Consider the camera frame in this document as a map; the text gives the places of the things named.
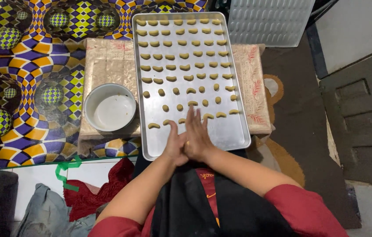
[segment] aluminum baking tray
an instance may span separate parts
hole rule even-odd
[[[181,19],[183,24],[181,26],[175,25],[174,20]],[[196,19],[197,22],[194,25],[186,23],[187,20]],[[208,24],[200,23],[200,19],[210,19]],[[213,19],[221,21],[220,25],[212,24]],[[136,20],[147,21],[145,26],[138,25]],[[164,26],[158,22],[158,25],[151,26],[148,24],[149,20],[169,20],[169,25]],[[189,29],[197,28],[198,33],[189,33]],[[203,28],[210,28],[211,33],[205,34],[202,32]],[[170,126],[163,126],[163,121],[170,119],[178,122],[180,118],[186,118],[188,110],[188,102],[196,101],[198,106],[196,108],[201,109],[201,114],[210,113],[214,115],[214,119],[208,120],[208,133],[211,141],[215,146],[223,150],[236,150],[247,148],[251,143],[251,136],[249,128],[247,126],[245,110],[240,95],[240,87],[237,80],[235,63],[232,56],[232,50],[230,40],[227,32],[226,19],[223,14],[219,12],[203,12],[203,13],[145,13],[137,14],[132,18],[132,29],[133,29],[133,42],[135,50],[135,66],[137,76],[137,89],[139,94],[139,113],[141,116],[141,133],[142,133],[142,151],[143,156],[147,160],[154,160],[160,156],[166,146],[168,134],[170,132]],[[175,31],[185,29],[183,35],[176,35]],[[157,36],[140,36],[137,34],[137,30],[153,31],[158,30]],[[166,36],[162,35],[162,30],[170,30],[171,34]],[[214,30],[223,30],[222,35],[216,35]],[[180,46],[177,44],[177,40],[186,40],[186,46]],[[200,46],[194,46],[191,44],[192,40],[201,41]],[[212,46],[206,46],[204,40],[214,40]],[[217,45],[217,40],[227,40],[227,44],[224,46]],[[138,41],[153,42],[159,41],[159,47],[140,47]],[[163,46],[163,41],[172,41],[171,47]],[[202,51],[201,57],[193,55],[193,51]],[[215,51],[215,56],[207,56],[206,51]],[[228,51],[227,57],[218,55],[219,51]],[[180,53],[189,53],[188,59],[182,59],[179,57]],[[151,58],[145,60],[140,57],[140,54],[150,54]],[[162,60],[156,60],[152,57],[153,54],[162,54]],[[175,59],[167,60],[165,55],[174,55]],[[199,69],[194,66],[196,62],[204,63],[204,68]],[[212,68],[209,66],[210,62],[218,62],[218,67]],[[221,62],[230,62],[231,66],[224,68],[220,66]],[[180,70],[181,65],[190,65],[189,71]],[[153,69],[150,71],[141,70],[140,66],[157,66],[163,67],[162,72],[156,72]],[[170,71],[165,68],[166,65],[176,65],[176,70]],[[206,73],[205,79],[197,78],[197,74]],[[218,73],[217,79],[212,80],[209,78],[210,74]],[[232,79],[224,79],[222,74],[233,74]],[[193,75],[193,81],[186,81],[183,79],[185,75]],[[177,81],[169,82],[166,80],[166,76],[176,76]],[[163,79],[162,84],[157,83],[144,83],[141,78],[158,78]],[[215,91],[213,86],[218,83],[220,89]],[[200,86],[205,87],[205,92],[200,93],[198,88]],[[225,89],[226,86],[235,86],[235,90],[229,92]],[[180,90],[179,95],[173,93],[173,89],[178,88]],[[186,94],[188,88],[196,90],[196,94]],[[165,96],[160,96],[158,90],[163,89]],[[150,93],[149,98],[143,97],[143,92],[148,91]],[[230,96],[235,94],[237,96],[236,101],[231,101]],[[221,97],[221,104],[215,103],[215,98]],[[209,105],[204,107],[202,105],[203,100],[208,100]],[[176,106],[178,104],[183,105],[183,111],[178,111]],[[163,105],[168,105],[169,111],[164,112],[162,109]],[[239,110],[239,114],[229,115],[230,110]],[[226,118],[216,118],[217,112],[223,112],[227,114]],[[159,129],[148,128],[148,124],[156,123],[160,125]],[[178,132],[182,133],[186,131],[184,124],[178,125]]]

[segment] optical illusion mat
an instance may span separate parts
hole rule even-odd
[[[0,168],[77,152],[85,38],[132,39],[135,13],[204,11],[206,0],[0,0]],[[139,138],[82,159],[135,155]]]

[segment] floor mat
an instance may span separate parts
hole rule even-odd
[[[0,0],[0,168],[76,155],[85,38],[130,40],[133,14],[204,11],[206,2]],[[92,156],[137,154],[140,145],[113,143]]]
[[[285,154],[280,157],[289,154],[294,158],[304,174],[300,183],[322,196],[345,229],[361,228],[347,196],[341,168],[329,156],[325,109],[306,34],[297,48],[267,48],[262,55],[262,67],[264,78],[268,77],[266,74],[276,76],[282,83],[276,90],[284,90],[273,106],[276,130],[268,147],[273,145],[269,143],[276,143],[283,149],[277,149],[278,154]],[[272,81],[265,79],[266,84]],[[274,156],[283,171],[287,161],[278,159],[278,154]]]

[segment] green ribbon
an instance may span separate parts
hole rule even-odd
[[[56,177],[58,180],[63,182],[64,189],[69,189],[77,192],[79,191],[79,187],[68,184],[66,176],[60,175],[61,170],[66,171],[69,168],[78,168],[82,164],[82,160],[79,158],[78,155],[74,156],[73,158],[75,159],[76,162],[61,162],[57,165]]]

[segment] dark door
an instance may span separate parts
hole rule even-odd
[[[320,82],[344,177],[372,183],[372,57]]]

